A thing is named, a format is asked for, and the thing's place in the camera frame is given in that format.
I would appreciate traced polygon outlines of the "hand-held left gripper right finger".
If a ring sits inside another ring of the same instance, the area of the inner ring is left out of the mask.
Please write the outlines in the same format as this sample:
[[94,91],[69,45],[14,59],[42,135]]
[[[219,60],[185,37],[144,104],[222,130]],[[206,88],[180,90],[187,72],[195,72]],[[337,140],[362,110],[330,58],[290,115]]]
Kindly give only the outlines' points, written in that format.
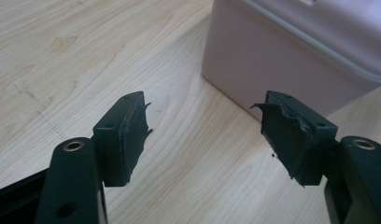
[[296,98],[266,92],[257,104],[261,134],[301,186],[326,178],[331,224],[381,224],[381,145],[360,136],[336,140],[337,126]]

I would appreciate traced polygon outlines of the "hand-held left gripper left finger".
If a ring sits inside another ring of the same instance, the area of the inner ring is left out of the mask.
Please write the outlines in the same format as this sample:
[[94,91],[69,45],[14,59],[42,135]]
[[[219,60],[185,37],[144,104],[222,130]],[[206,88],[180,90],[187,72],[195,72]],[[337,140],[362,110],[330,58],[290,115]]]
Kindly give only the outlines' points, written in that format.
[[142,91],[124,95],[92,129],[62,142],[51,157],[35,224],[107,224],[105,188],[123,187],[152,130]]

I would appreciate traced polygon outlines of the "pink storage box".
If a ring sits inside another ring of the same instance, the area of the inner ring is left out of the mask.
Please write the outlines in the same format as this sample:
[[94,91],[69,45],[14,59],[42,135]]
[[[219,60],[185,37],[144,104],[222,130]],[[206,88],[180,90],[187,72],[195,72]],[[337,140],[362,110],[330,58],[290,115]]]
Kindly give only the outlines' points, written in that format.
[[328,116],[381,87],[381,0],[214,0],[202,74],[255,118],[268,91]]

